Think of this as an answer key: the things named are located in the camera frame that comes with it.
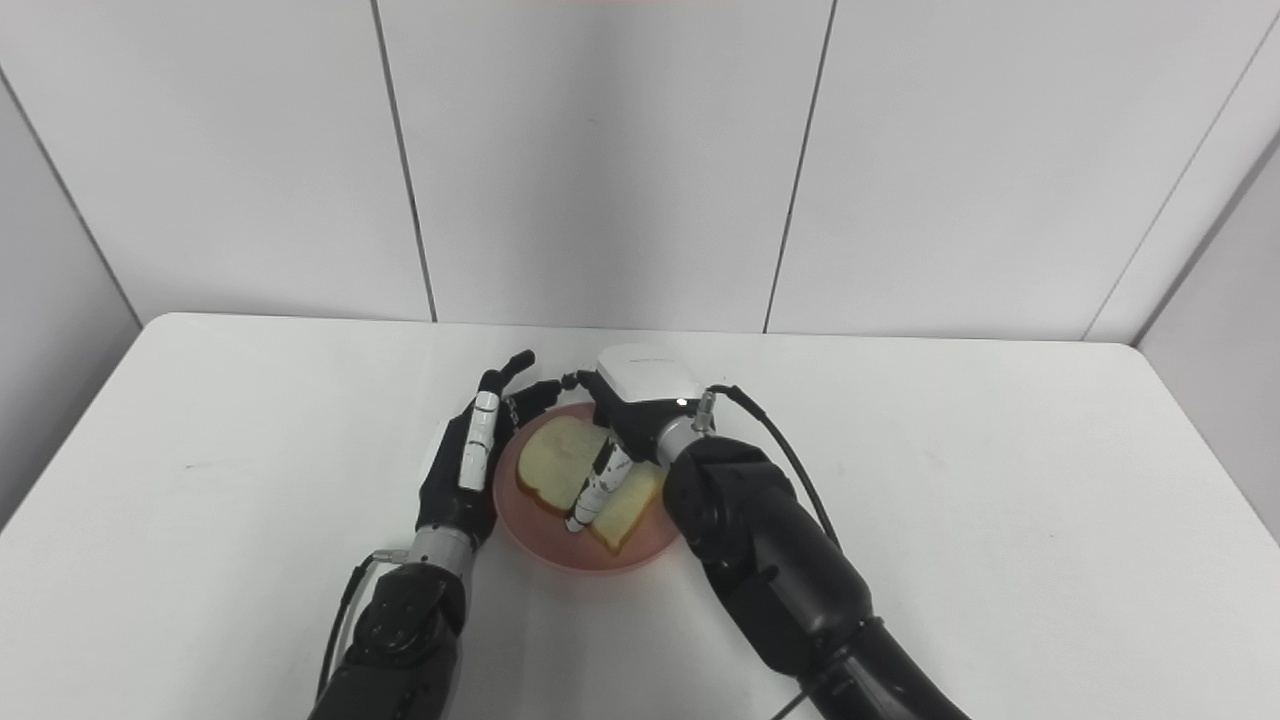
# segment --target cable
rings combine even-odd
[[[351,571],[351,579],[347,580],[347,589],[342,591],[342,600],[338,601],[338,615],[333,619],[333,629],[329,630],[329,642],[324,648],[324,662],[320,664],[320,687],[316,688],[316,698],[324,694],[324,687],[329,684],[329,669],[333,665],[333,652],[338,647],[338,633],[342,630],[342,621],[347,619],[347,609],[351,607],[351,601],[356,597],[356,591],[360,589],[360,583],[365,579],[365,574],[369,573],[369,566],[374,564],[374,556],[370,555],[360,565],[356,565]]]
[[[814,515],[818,516],[818,524],[822,525],[822,532],[827,533],[827,537],[831,538],[831,542],[835,543],[836,547],[840,547],[840,541],[836,538],[836,528],[831,525],[831,518],[827,516],[827,509],[822,505],[822,498],[818,497],[818,491],[813,487],[813,480],[809,479],[809,473],[805,471],[796,451],[791,450],[791,443],[782,436],[782,430],[773,424],[773,420],[771,420],[768,414],[764,413],[764,409],[737,386],[712,386],[707,389],[728,397],[742,407],[742,410],[746,410],[746,413],[755,418],[762,425],[764,425],[764,429],[769,430],[769,434],[773,436],[773,441],[782,448],[782,455],[787,456],[787,461],[791,462],[791,466],[795,469],[796,477],[800,478],[800,484],[804,486],[804,492],[809,496],[809,502],[813,505]]]
[[[800,694],[791,698],[786,705],[782,706],[782,710],[777,711],[777,714],[774,714],[773,717],[769,717],[769,720],[782,720],[787,715],[791,715],[791,711],[799,707],[799,705],[804,702],[805,698],[809,697],[810,692],[812,692],[810,688],[803,688],[800,691]]]

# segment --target robotic arm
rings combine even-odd
[[[471,559],[494,525],[488,482],[475,491],[467,478],[474,482],[481,457],[500,452],[518,425],[554,404],[562,386],[579,383],[595,400],[596,424],[612,430],[605,445],[611,457],[602,452],[598,459],[596,477],[588,479],[566,519],[568,530],[585,527],[594,518],[591,507],[608,501],[612,488],[599,480],[620,459],[657,462],[668,469],[663,505],[703,562],[712,589],[764,664],[799,680],[797,701],[808,697],[831,720],[966,720],[888,634],[865,580],[835,533],[796,502],[782,470],[760,448],[716,436],[712,391],[728,393],[773,429],[745,393],[736,387],[703,391],[659,348],[616,346],[600,355],[596,370],[535,383],[497,401],[531,364],[526,351],[503,370],[485,373],[476,401],[451,421],[420,492],[417,536],[406,564],[378,582],[312,720],[443,715],[466,621]],[[489,420],[486,446],[480,425]],[[790,446],[780,445],[795,460]],[[492,469],[480,477],[492,480]],[[820,502],[815,506],[822,512]]]

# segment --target bread slice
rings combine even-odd
[[[609,503],[600,510],[590,525],[591,534],[617,555],[644,518],[645,510],[662,489],[667,471],[653,462],[636,462],[627,471],[618,489],[613,491]]]
[[[609,432],[577,418],[553,418],[529,438],[516,475],[520,487],[539,505],[564,515],[573,507],[591,461],[600,452]]]
[[[608,430],[577,418],[553,418],[529,438],[516,462],[520,489],[544,509],[564,516],[577,501],[591,462]],[[667,473],[652,462],[636,462],[591,523],[591,536],[613,555],[631,537],[640,518],[662,489]]]

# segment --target pink plate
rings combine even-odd
[[[520,489],[516,482],[516,468],[525,443],[538,432],[538,428],[553,418],[568,415],[591,421],[594,405],[582,402],[556,407],[529,423],[516,437],[511,438],[498,468],[493,475],[493,496],[498,507],[498,518],[516,538],[516,544],[534,557],[571,573],[588,575],[608,575],[634,570],[658,556],[678,532],[662,507],[662,498],[655,497],[645,510],[640,524],[613,555],[589,530],[571,533],[564,529],[564,518],[538,505],[532,497]]]

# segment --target metal connector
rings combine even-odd
[[[698,411],[694,413],[694,432],[707,434],[712,432],[712,410],[716,409],[716,393],[704,389],[701,400],[698,401]]]
[[[388,565],[403,565],[408,562],[407,550],[375,550],[374,551],[375,562],[387,562]]]

